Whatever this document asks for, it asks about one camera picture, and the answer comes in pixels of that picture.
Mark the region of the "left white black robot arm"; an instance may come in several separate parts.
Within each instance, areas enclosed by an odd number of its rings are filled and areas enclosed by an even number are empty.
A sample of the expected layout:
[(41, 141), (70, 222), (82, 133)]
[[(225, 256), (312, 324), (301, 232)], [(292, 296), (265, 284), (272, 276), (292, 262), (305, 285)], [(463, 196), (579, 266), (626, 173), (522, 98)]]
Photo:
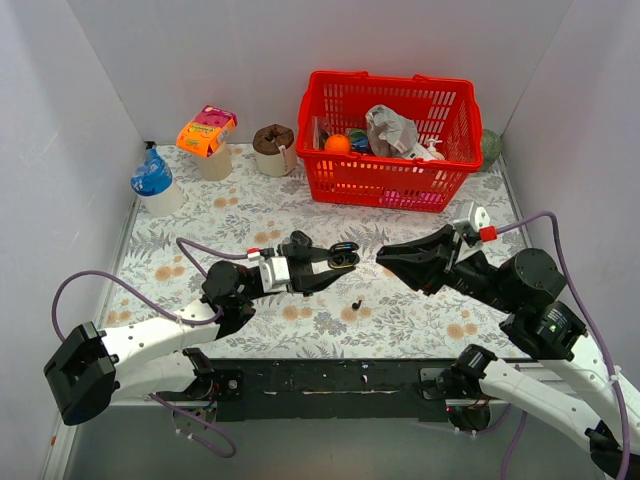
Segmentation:
[(142, 322), (99, 329), (93, 322), (59, 336), (61, 344), (44, 375), (65, 425), (83, 424), (113, 401), (170, 392), (193, 400), (217, 396), (223, 380), (198, 345), (242, 329), (255, 315), (256, 300), (280, 293), (309, 297), (355, 270), (359, 247), (340, 242), (329, 248), (294, 231), (275, 248), (244, 254), (217, 253), (201, 272), (201, 295), (171, 312), (120, 278), (102, 276), (153, 309)]

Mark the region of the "glossy black gold-trimmed case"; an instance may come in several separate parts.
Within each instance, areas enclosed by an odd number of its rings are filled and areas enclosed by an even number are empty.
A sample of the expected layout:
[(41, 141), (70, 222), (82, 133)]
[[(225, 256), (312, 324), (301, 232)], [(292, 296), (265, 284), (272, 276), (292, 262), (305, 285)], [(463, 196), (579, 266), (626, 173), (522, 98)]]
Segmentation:
[(328, 266), (332, 269), (354, 267), (360, 261), (358, 250), (359, 245), (351, 241), (332, 245), (329, 249), (330, 256), (327, 261)]

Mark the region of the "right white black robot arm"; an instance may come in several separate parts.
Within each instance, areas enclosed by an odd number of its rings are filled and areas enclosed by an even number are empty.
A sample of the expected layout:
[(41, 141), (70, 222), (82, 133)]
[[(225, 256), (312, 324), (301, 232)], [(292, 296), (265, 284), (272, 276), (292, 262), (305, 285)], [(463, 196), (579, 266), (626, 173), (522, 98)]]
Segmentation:
[(527, 248), (499, 267), (488, 262), (483, 244), (499, 233), (485, 224), (446, 225), (422, 239), (382, 247), (376, 261), (414, 291), (433, 295), (448, 287), (504, 313), (500, 330), (573, 393), (545, 385), (475, 344), (425, 380), (426, 392), (504, 400), (571, 438), (609, 477), (638, 478), (638, 390), (607, 366), (594, 333), (559, 301), (569, 280), (547, 252)]

